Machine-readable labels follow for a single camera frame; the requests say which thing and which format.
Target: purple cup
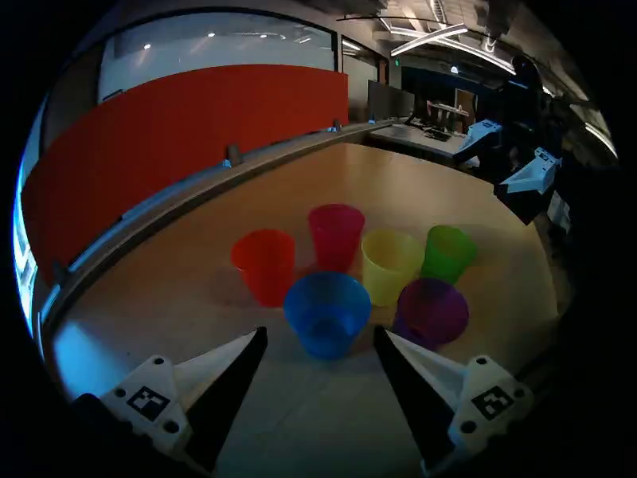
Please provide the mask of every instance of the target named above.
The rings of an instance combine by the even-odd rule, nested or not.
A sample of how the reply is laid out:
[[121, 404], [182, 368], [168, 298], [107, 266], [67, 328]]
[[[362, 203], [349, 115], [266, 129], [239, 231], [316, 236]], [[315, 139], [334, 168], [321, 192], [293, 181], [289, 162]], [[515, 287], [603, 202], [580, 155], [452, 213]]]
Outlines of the purple cup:
[[460, 337], [468, 322], [469, 307], [463, 295], [442, 280], [424, 277], [401, 292], [393, 331], [434, 351]]

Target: white robot part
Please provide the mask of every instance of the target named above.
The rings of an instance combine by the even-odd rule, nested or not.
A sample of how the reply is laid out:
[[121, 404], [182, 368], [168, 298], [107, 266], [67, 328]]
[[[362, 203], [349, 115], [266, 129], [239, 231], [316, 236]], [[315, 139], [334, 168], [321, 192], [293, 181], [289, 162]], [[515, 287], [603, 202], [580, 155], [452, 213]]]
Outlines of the white robot part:
[[178, 365], [152, 356], [100, 400], [118, 420], [129, 421], [133, 433], [147, 435], [159, 452], [200, 469], [183, 452], [193, 435], [186, 413], [256, 333]]
[[535, 158], [517, 173], [502, 181], [506, 185], [507, 193], [521, 193], [523, 191], [537, 191], [544, 194], [553, 185], [557, 168], [561, 160], [555, 158], [544, 148], [535, 150]]
[[421, 462], [423, 473], [433, 476], [457, 461], [482, 452], [490, 438], [506, 434], [525, 417], [533, 404], [530, 388], [480, 355], [466, 366], [387, 332], [393, 345], [418, 374], [454, 411], [447, 434], [455, 449], [434, 468]]

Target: light fixture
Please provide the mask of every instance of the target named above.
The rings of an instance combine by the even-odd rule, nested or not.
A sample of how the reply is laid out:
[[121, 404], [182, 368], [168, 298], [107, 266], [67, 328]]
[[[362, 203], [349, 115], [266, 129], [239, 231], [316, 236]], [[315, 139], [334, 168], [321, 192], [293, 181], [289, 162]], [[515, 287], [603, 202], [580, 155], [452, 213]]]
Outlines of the light fixture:
[[392, 26], [387, 22], [387, 20], [385, 20], [384, 18], [378, 18], [378, 20], [381, 21], [381, 23], [383, 24], [383, 26], [388, 30], [388, 31], [392, 31]]
[[416, 31], [409, 28], [401, 28], [400, 26], [393, 26], [389, 31], [394, 35], [405, 35], [406, 37], [422, 38], [426, 33]]
[[469, 29], [467, 28], [467, 26], [464, 25], [464, 23], [460, 23], [458, 25], [453, 25], [447, 28], [439, 29], [432, 33], [425, 33], [420, 38], [416, 38], [415, 40], [408, 41], [404, 45], [401, 45], [398, 48], [393, 49], [391, 52], [391, 55], [392, 57], [395, 57], [396, 55], [400, 55], [401, 53], [407, 52], [410, 49], [414, 49], [417, 46], [424, 45], [425, 43], [431, 43], [434, 40], [441, 40], [446, 37], [460, 35], [461, 33], [466, 33], [468, 31]]
[[354, 43], [349, 43], [347, 40], [342, 40], [342, 44], [344, 46], [349, 46], [351, 49], [355, 49], [356, 51], [360, 50], [360, 46], [356, 46]]
[[[406, 37], [414, 37], [414, 38], [422, 38], [424, 35], [427, 34], [427, 33], [418, 32], [416, 30], [409, 29], [409, 28], [398, 28], [398, 27], [393, 27], [391, 33], [395, 35], [405, 35]], [[469, 46], [469, 45], [465, 45], [463, 43], [460, 43], [459, 41], [449, 40], [448, 38], [438, 38], [438, 39], [435, 39], [433, 43], [436, 43], [438, 45], [444, 45], [453, 49], [458, 49], [458, 50], [464, 51], [465, 53], [469, 53], [476, 57], [480, 57], [485, 61], [489, 61], [490, 63], [493, 63], [496, 66], [499, 66], [501, 69], [505, 69], [511, 75], [515, 74], [513, 65], [510, 62], [506, 60], [502, 60], [496, 57], [495, 55], [484, 53], [482, 50], [473, 48], [472, 46]]]
[[596, 127], [594, 127], [590, 123], [584, 123], [584, 125], [586, 127], [586, 131], [588, 131], [593, 136], [595, 136], [599, 141], [604, 143], [604, 146], [606, 146], [609, 150], [611, 150], [611, 153], [615, 157], [617, 157], [617, 151], [615, 151], [615, 147], [613, 146], [612, 141], [604, 133], [602, 133], [600, 130], [598, 130]]
[[513, 68], [513, 65], [511, 63], [509, 63], [508, 61], [502, 60], [494, 55], [490, 55], [489, 53], [484, 53], [482, 50], [479, 50], [477, 48], [473, 48], [472, 46], [469, 45], [464, 45], [462, 43], [460, 43], [459, 41], [455, 41], [455, 40], [449, 40], [448, 38], [443, 38], [441, 40], [436, 40], [436, 43], [438, 43], [439, 45], [445, 45], [448, 46], [450, 48], [454, 48], [454, 49], [458, 49], [458, 50], [462, 50], [466, 53], [470, 53], [471, 55], [475, 55], [476, 57], [480, 57], [485, 61], [488, 61], [489, 63], [492, 63], [496, 66], [499, 66], [501, 69], [506, 70], [507, 72], [509, 72], [511, 75], [515, 74], [515, 70]]

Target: glass window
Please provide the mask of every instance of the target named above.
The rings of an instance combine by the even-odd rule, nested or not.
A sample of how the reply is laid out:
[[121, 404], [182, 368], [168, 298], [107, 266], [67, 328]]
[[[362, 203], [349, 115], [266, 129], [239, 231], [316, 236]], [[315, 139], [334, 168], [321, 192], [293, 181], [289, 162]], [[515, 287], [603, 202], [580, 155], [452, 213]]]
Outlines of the glass window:
[[35, 280], [37, 265], [29, 246], [29, 240], [26, 237], [25, 222], [22, 216], [20, 193], [22, 190], [21, 180], [24, 170], [23, 166], [24, 160], [22, 166], [20, 166], [18, 187], [16, 188], [14, 202], [14, 265], [22, 310], [25, 313], [27, 327], [31, 334], [33, 334], [31, 330], [31, 297], [33, 295], [33, 282]]
[[335, 70], [332, 33], [253, 14], [191, 14], [136, 26], [106, 44], [100, 101], [138, 84], [223, 65], [298, 65]]

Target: green cup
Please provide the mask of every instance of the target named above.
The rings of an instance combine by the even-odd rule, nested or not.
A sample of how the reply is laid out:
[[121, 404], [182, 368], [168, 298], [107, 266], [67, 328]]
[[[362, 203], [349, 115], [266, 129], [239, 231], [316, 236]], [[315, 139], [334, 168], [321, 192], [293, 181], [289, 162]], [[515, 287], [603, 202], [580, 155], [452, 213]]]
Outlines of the green cup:
[[420, 276], [453, 285], [474, 260], [475, 254], [475, 244], [468, 235], [449, 225], [437, 225], [427, 234]]

